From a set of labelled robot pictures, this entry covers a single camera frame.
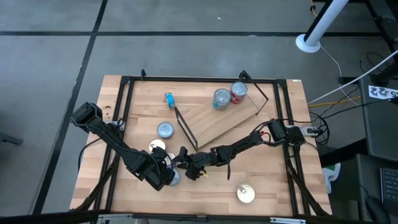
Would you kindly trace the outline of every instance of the pole base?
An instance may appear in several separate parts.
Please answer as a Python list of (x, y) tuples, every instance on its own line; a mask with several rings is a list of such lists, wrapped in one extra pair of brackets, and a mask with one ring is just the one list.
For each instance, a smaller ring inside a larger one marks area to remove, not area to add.
[(315, 45), (307, 45), (304, 41), (305, 34), (301, 34), (296, 38), (296, 46), (304, 51), (305, 53), (315, 53), (321, 49), (321, 42), (317, 42)]

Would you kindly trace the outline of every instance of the wooden plank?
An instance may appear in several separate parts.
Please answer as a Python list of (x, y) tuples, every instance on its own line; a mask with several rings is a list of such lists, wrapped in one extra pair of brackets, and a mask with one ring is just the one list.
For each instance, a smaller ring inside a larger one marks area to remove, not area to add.
[(183, 118), (201, 148), (258, 112), (249, 95), (240, 104), (230, 103), (225, 111), (213, 108), (213, 100), (184, 114)]
[[(118, 93), (120, 76), (105, 76), (98, 98), (101, 108), (110, 105), (107, 113), (112, 115), (114, 100)], [(307, 102), (301, 82), (288, 80), (290, 102), (293, 117), (299, 121), (309, 120)], [(230, 83), (191, 83), (191, 82), (134, 82), (134, 90), (127, 121), (124, 140), (127, 145), (136, 149), (147, 149), (151, 140), (159, 138), (157, 125), (163, 121), (170, 122), (174, 135), (165, 139), (166, 150), (178, 154), (181, 146), (194, 153), (186, 135), (177, 123), (174, 110), (170, 110), (164, 99), (164, 93), (172, 92), (177, 106), (185, 116), (190, 110), (213, 99), (213, 93), (219, 88), (229, 88)], [(257, 116), (252, 116), (229, 131), (210, 141), (200, 151), (208, 152), (209, 148), (222, 144), (232, 144), (247, 136), (259, 123), (277, 118), (274, 89), (270, 84), (259, 85), (269, 97), (269, 102)], [(249, 91), (257, 91), (248, 84)], [(263, 97), (250, 95), (257, 107)], [(89, 135), (88, 142), (96, 136)], [(313, 138), (306, 141), (315, 143)], [(83, 156), (83, 162), (76, 182), (71, 208), (82, 203), (98, 181), (103, 154), (106, 145), (100, 141), (89, 147)], [(318, 152), (312, 146), (301, 147), (303, 172), (306, 185), (320, 205), (331, 213), (331, 208), (323, 180)], [(177, 169), (182, 176), (175, 187), (165, 186), (155, 191), (147, 182), (137, 180), (130, 174), (123, 163), (119, 166), (112, 211), (146, 212), (146, 213), (180, 213), (212, 215), (285, 215), (291, 216), (290, 195), (287, 185), (282, 147), (256, 146), (242, 152), (231, 161), (231, 179), (226, 180), (227, 167), (208, 167), (209, 177), (192, 181), (184, 176), (184, 170)], [(253, 203), (242, 204), (236, 198), (236, 189), (242, 183), (248, 183), (256, 191)], [(302, 212), (301, 195), (296, 188), (299, 210)]]

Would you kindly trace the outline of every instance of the gray floor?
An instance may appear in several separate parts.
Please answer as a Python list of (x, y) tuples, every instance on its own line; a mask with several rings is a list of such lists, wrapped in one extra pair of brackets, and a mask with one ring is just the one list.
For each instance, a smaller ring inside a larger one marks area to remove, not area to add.
[[(100, 5), (100, 0), (0, 0), (0, 30), (90, 31)], [(309, 5), (307, 0), (109, 0), (100, 30), (305, 32), (314, 18)], [(367, 8), (351, 3), (328, 31), (377, 29)], [(0, 216), (31, 212), (88, 39), (0, 37), (0, 131), (24, 139), (19, 147), (1, 144)], [(323, 51), (305, 54), (294, 42), (294, 37), (97, 37), (76, 106), (96, 101), (103, 75), (138, 75), (142, 68), (148, 75), (236, 77), (245, 69), (256, 78), (302, 79), (308, 100), (336, 88), (339, 74), (332, 59)], [(359, 60), (366, 52), (389, 54), (377, 37), (324, 37), (322, 45), (347, 76), (361, 74)], [(361, 110), (335, 116), (329, 124), (330, 146), (364, 137)], [(86, 137), (69, 127), (43, 212), (68, 210)]]

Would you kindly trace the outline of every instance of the white pillar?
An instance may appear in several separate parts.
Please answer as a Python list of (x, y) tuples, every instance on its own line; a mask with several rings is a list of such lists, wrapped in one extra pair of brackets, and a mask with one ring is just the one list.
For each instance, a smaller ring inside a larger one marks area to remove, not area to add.
[(317, 52), (321, 47), (319, 40), (322, 35), (330, 27), (330, 24), (336, 19), (348, 1), (329, 0), (319, 12), (307, 33), (301, 34), (296, 38), (297, 47), (306, 53)]

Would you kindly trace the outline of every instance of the white paper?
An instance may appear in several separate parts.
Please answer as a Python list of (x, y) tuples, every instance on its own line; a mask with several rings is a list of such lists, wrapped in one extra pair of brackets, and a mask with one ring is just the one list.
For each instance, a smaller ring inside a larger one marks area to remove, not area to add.
[(398, 96), (398, 90), (369, 85), (369, 96), (380, 100), (394, 98)]

